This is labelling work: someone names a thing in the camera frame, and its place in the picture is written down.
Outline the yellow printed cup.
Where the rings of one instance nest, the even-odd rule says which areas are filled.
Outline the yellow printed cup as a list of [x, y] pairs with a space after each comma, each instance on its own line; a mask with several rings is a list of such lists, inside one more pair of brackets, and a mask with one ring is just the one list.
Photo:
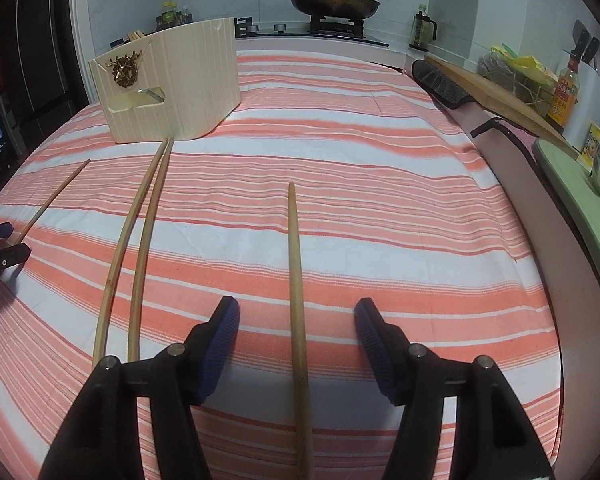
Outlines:
[[595, 122], [588, 127], [584, 145], [580, 151], [578, 161], [588, 171], [593, 169], [594, 160], [600, 148], [600, 127]]

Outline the black gas stove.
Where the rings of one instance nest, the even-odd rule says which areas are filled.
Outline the black gas stove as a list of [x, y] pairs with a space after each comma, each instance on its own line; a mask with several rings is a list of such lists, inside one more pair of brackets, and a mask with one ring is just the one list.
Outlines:
[[382, 41], [364, 32], [362, 21], [333, 21], [312, 16], [309, 23], [273, 25], [258, 24], [252, 18], [234, 19], [235, 36], [239, 38], [252, 37], [316, 37], [371, 44], [372, 46], [388, 48], [388, 42]]

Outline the metal spoon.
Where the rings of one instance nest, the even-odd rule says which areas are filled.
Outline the metal spoon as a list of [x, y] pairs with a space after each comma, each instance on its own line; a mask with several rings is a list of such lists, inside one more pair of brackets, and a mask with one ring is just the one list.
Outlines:
[[166, 97], [160, 87], [138, 89], [130, 94], [133, 106], [146, 106], [163, 103]]

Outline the wooden cutting board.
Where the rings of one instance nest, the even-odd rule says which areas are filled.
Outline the wooden cutting board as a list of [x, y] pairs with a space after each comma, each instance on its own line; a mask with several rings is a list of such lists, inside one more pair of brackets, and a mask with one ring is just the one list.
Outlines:
[[424, 60], [462, 87], [489, 112], [500, 115], [513, 122], [517, 127], [554, 144], [571, 159], [576, 160], [579, 157], [579, 153], [560, 133], [513, 93], [483, 76], [471, 73], [469, 70], [442, 60], [442, 58], [426, 54]]

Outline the soy sauce bottle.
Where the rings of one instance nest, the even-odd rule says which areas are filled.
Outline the soy sauce bottle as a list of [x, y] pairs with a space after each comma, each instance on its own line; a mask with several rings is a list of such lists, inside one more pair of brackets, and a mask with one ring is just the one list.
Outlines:
[[560, 72], [552, 102], [546, 114], [547, 122], [559, 133], [563, 133], [580, 88], [580, 56], [572, 51], [567, 66]]

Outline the black wok with lid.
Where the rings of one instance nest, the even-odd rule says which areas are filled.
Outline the black wok with lid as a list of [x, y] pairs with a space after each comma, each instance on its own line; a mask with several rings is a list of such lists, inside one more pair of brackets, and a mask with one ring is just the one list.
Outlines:
[[380, 7], [377, 0], [290, 0], [301, 13], [317, 18], [343, 18], [364, 21], [373, 16]]

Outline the green round mat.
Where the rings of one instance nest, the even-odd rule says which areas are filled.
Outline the green round mat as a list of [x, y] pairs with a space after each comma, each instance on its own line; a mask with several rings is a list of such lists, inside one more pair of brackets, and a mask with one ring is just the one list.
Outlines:
[[556, 145], [533, 144], [532, 153], [576, 226], [600, 278], [600, 196], [588, 172]]

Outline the pink striped table cloth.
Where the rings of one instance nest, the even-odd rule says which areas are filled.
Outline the pink striped table cloth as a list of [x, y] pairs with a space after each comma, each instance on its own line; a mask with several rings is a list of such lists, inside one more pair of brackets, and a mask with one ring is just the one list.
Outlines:
[[[235, 349], [193, 412], [217, 479], [296, 474], [287, 250], [297, 193], [315, 474], [378, 479], [401, 413], [380, 393], [353, 309], [445, 359], [492, 356], [546, 454], [560, 439], [562, 367], [540, 274], [512, 206], [460, 127], [411, 78], [342, 56], [238, 55], [242, 102], [175, 143], [152, 232], [140, 354], [240, 307]], [[114, 248], [157, 151], [117, 144], [99, 105], [52, 134], [0, 192], [17, 235], [77, 166], [0, 281], [0, 460], [38, 475], [92, 368]]]

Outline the black refrigerator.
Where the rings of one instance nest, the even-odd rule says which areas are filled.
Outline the black refrigerator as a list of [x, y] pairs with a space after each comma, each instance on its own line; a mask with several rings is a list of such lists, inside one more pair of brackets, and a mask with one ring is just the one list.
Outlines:
[[0, 0], [0, 121], [18, 157], [87, 104], [70, 0]]

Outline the cream utensil holder box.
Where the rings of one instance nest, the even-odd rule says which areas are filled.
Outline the cream utensil holder box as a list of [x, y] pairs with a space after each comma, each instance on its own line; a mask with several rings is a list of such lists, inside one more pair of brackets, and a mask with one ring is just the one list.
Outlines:
[[[199, 139], [240, 104], [234, 20], [175, 26], [93, 58], [91, 75], [117, 144]], [[163, 103], [130, 94], [160, 87]]]

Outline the sauce bottles group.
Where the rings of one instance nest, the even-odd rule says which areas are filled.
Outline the sauce bottles group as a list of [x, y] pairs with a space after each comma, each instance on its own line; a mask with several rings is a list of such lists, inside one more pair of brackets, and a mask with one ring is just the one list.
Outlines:
[[171, 28], [174, 26], [190, 24], [193, 21], [193, 14], [188, 6], [181, 8], [172, 1], [165, 1], [162, 4], [161, 12], [156, 17], [156, 31]]

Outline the wooden chopstick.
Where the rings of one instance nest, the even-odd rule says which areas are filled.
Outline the wooden chopstick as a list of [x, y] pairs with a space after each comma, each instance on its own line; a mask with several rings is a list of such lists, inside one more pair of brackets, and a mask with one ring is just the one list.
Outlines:
[[314, 479], [314, 451], [311, 420], [306, 320], [304, 319], [300, 233], [297, 193], [288, 184], [288, 260], [294, 423], [296, 424], [297, 478]]
[[148, 265], [150, 243], [152, 232], [154, 232], [154, 225], [157, 217], [157, 210], [160, 202], [164, 181], [166, 180], [166, 173], [169, 169], [173, 144], [173, 139], [169, 139], [168, 143], [166, 144], [166, 150], [163, 153], [155, 178], [154, 187], [151, 191], [151, 196], [144, 220], [142, 236], [140, 237], [140, 246], [138, 246], [138, 254], [136, 259], [136, 267], [134, 272], [134, 281], [132, 286], [132, 295], [130, 302], [128, 344], [126, 345], [126, 350], [128, 350], [126, 358], [129, 362], [138, 361], [140, 359], [140, 326], [142, 326], [143, 296], [145, 289], [146, 270]]
[[158, 150], [155, 152], [154, 157], [151, 159], [151, 162], [146, 169], [143, 180], [140, 181], [140, 185], [135, 192], [130, 209], [125, 216], [125, 220], [117, 241], [117, 246], [114, 248], [114, 255], [111, 259], [104, 292], [102, 293], [102, 301], [100, 302], [92, 353], [92, 367], [95, 367], [105, 355], [110, 316], [112, 306], [114, 305], [114, 296], [116, 296], [126, 248], [128, 248], [135, 221], [140, 213], [140, 208], [142, 208], [159, 162], [170, 143], [170, 140], [163, 140], [161, 142]]
[[58, 195], [82, 172], [82, 170], [90, 162], [91, 162], [91, 159], [89, 159], [89, 158], [87, 160], [84, 160], [84, 162], [81, 162], [79, 164], [79, 166], [77, 166], [76, 169], [73, 170], [73, 172], [71, 174], [69, 174], [68, 177], [66, 177], [65, 180], [63, 180], [61, 182], [61, 184], [58, 185], [58, 187], [53, 190], [52, 194], [50, 194], [50, 196], [48, 196], [46, 198], [46, 201], [44, 203], [42, 203], [41, 206], [38, 207], [38, 210], [36, 211], [36, 213], [32, 216], [32, 218], [24, 226], [22, 231], [19, 233], [19, 235], [15, 239], [14, 244], [20, 244], [23, 242], [24, 238], [27, 236], [30, 229], [32, 229], [33, 226], [35, 225], [35, 223], [38, 222], [38, 220], [40, 220], [40, 218], [42, 217], [44, 212], [48, 208], [50, 208], [50, 205], [54, 202], [54, 200], [56, 200]]
[[143, 36], [145, 36], [145, 34], [143, 32], [141, 32], [140, 30], [134, 30], [134, 32], [129, 32], [127, 35], [128, 39], [130, 41], [134, 41], [140, 38], [143, 38]]

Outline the white knife holder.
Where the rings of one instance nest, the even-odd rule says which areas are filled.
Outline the white knife holder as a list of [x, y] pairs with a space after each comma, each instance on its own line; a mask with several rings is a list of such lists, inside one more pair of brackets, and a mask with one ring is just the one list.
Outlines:
[[573, 105], [562, 136], [580, 152], [584, 148], [591, 125], [600, 127], [600, 75], [592, 66], [580, 61], [578, 77], [577, 101]]

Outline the yellow snack bag basket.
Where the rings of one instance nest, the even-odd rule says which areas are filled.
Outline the yellow snack bag basket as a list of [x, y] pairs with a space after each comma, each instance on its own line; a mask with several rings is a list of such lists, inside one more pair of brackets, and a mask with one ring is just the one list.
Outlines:
[[544, 116], [558, 81], [557, 75], [533, 55], [516, 54], [506, 44], [493, 46], [478, 61], [478, 74], [513, 93]]

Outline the green glass jug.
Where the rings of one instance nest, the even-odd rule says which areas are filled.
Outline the green glass jug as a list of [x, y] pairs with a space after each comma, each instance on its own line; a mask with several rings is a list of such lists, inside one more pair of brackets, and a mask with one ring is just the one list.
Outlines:
[[421, 3], [412, 23], [410, 47], [428, 52], [430, 44], [436, 41], [438, 24], [427, 14], [426, 4]]

